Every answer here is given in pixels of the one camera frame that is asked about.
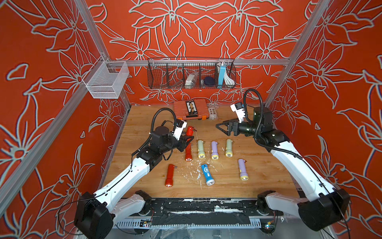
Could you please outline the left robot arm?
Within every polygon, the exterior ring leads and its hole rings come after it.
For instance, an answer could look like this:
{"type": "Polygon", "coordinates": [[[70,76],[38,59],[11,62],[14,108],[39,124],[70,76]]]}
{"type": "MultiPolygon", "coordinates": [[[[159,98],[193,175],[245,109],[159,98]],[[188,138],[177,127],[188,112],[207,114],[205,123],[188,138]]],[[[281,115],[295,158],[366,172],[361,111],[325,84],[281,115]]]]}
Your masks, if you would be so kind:
{"type": "Polygon", "coordinates": [[[128,199],[122,197],[162,160],[168,160],[165,153],[171,154],[174,149],[182,152],[194,139],[183,134],[187,122],[181,119],[174,118],[172,129],[164,125],[155,127],[157,116],[164,111],[175,117],[175,112],[169,108],[155,113],[149,137],[132,153],[131,164],[106,186],[94,193],[84,193],[77,201],[74,225],[86,238],[104,239],[124,218],[150,212],[151,197],[145,192],[137,191],[128,199]]]}

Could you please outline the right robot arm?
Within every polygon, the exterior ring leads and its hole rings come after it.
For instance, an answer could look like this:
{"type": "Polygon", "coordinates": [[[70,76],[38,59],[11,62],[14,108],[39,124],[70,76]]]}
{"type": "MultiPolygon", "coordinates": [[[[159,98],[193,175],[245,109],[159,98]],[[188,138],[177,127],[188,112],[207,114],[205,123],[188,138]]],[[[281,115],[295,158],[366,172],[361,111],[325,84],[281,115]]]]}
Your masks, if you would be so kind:
{"type": "Polygon", "coordinates": [[[313,231],[320,231],[337,222],[345,221],[350,203],[350,195],[344,189],[335,188],[324,179],[299,154],[290,139],[273,125],[273,113],[264,106],[260,93],[255,89],[246,90],[258,96],[260,105],[253,109],[250,117],[247,103],[236,103],[231,109],[237,119],[218,123],[216,128],[226,135],[253,137],[255,143],[271,153],[289,172],[302,189],[304,198],[293,198],[268,190],[258,194],[256,210],[261,215],[283,212],[301,219],[313,231]]]}

